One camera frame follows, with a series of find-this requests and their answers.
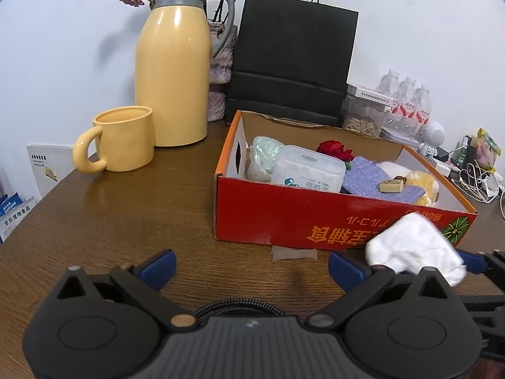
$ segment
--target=white towel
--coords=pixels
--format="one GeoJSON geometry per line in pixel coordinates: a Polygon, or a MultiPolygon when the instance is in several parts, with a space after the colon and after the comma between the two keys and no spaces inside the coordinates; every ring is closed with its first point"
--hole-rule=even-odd
{"type": "Polygon", "coordinates": [[[418,212],[405,215],[366,245],[369,265],[385,265],[396,273],[415,275],[425,266],[437,268],[450,286],[466,275],[463,259],[450,242],[418,212]]]}

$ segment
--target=white wall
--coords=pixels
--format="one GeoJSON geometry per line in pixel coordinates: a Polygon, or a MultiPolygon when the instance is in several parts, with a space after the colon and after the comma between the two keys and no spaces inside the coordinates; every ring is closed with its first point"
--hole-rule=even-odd
{"type": "MultiPolygon", "coordinates": [[[[359,11],[350,81],[409,74],[431,87],[447,149],[485,127],[505,150],[504,0],[321,1],[359,11]]],[[[148,14],[118,0],[0,1],[0,165],[23,196],[38,194],[27,144],[71,145],[96,113],[132,104],[148,14]]],[[[496,166],[505,173],[505,155],[496,166]]]]}

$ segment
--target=yellow thermos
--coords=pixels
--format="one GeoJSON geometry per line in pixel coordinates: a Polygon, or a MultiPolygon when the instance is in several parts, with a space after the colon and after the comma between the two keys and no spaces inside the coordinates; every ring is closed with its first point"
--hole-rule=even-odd
{"type": "Polygon", "coordinates": [[[211,57],[223,48],[233,26],[235,5],[211,46],[203,0],[156,0],[142,29],[135,59],[135,104],[152,108],[155,144],[175,147],[207,135],[211,57]]]}

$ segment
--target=red rose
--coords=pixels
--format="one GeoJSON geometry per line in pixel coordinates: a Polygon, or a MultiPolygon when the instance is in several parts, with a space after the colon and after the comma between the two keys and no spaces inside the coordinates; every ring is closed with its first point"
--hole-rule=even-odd
{"type": "Polygon", "coordinates": [[[316,152],[324,155],[330,155],[330,157],[338,158],[344,162],[350,162],[354,159],[353,150],[348,149],[347,151],[344,151],[344,146],[339,141],[324,141],[319,144],[316,152]]]}

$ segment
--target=table surface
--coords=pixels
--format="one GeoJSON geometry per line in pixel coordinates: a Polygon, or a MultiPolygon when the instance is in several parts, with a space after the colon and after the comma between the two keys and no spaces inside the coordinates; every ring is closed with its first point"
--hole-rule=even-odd
{"type": "MultiPolygon", "coordinates": [[[[34,208],[0,248],[0,378],[32,377],[21,350],[24,329],[72,264],[104,273],[171,248],[177,274],[162,293],[191,311],[221,298],[250,297],[306,316],[342,295],[328,276],[328,252],[320,251],[316,262],[273,263],[268,247],[214,240],[213,174],[226,132],[223,122],[210,123],[204,141],[157,149],[136,171],[74,171],[34,208]]],[[[460,247],[505,250],[498,203],[476,205],[479,216],[460,247]]],[[[476,275],[455,290],[501,293],[476,275]]]]}

